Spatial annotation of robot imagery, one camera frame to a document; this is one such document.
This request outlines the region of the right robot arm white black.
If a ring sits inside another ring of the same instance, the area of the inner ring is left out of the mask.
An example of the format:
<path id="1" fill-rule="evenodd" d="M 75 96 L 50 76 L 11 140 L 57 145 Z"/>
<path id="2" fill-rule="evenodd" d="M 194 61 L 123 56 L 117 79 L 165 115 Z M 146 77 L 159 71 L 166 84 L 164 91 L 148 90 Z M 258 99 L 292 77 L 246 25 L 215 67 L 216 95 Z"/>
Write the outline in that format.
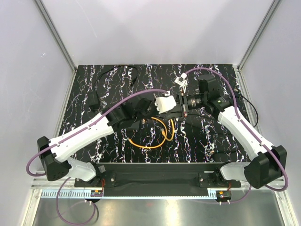
<path id="1" fill-rule="evenodd" d="M 285 148 L 281 145 L 274 146 L 251 126 L 238 110 L 235 99 L 222 94 L 220 84 L 214 76 L 200 76 L 198 93 L 193 95 L 186 93 L 186 77 L 187 74 L 183 73 L 175 79 L 175 83 L 180 87 L 179 100 L 183 115 L 187 116 L 192 109 L 205 108 L 231 132 L 250 159 L 249 162 L 223 164 L 213 176 L 215 184 L 222 187 L 230 180 L 246 181 L 259 189 L 284 177 L 285 184 L 281 191 L 285 190 L 288 187 Z"/>

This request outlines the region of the black network switch box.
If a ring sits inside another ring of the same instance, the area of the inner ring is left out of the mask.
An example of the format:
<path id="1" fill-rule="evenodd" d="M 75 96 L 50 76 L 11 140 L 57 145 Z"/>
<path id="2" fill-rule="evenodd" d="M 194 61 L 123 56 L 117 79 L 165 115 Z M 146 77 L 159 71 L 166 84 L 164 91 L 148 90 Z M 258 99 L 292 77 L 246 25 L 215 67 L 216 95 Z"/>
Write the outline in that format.
<path id="1" fill-rule="evenodd" d="M 140 120 L 127 119 L 119 123 L 120 129 L 138 130 L 140 127 Z"/>

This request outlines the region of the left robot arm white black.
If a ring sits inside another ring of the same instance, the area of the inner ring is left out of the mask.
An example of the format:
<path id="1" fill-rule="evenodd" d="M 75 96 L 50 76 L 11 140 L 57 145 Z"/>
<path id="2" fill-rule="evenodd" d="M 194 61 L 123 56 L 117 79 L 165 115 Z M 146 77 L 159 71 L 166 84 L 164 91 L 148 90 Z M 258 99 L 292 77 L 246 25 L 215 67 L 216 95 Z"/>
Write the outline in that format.
<path id="1" fill-rule="evenodd" d="M 98 139 L 129 128 L 140 120 L 157 114 L 156 100 L 142 98 L 136 104 L 126 101 L 114 105 L 104 114 L 97 114 L 93 119 L 64 135 L 52 139 L 39 138 L 39 147 L 46 149 L 41 154 L 40 160 L 47 180 L 57 181 L 63 177 L 71 177 L 85 181 L 91 186 L 99 185 L 103 173 L 97 165 L 76 160 L 71 156 Z"/>

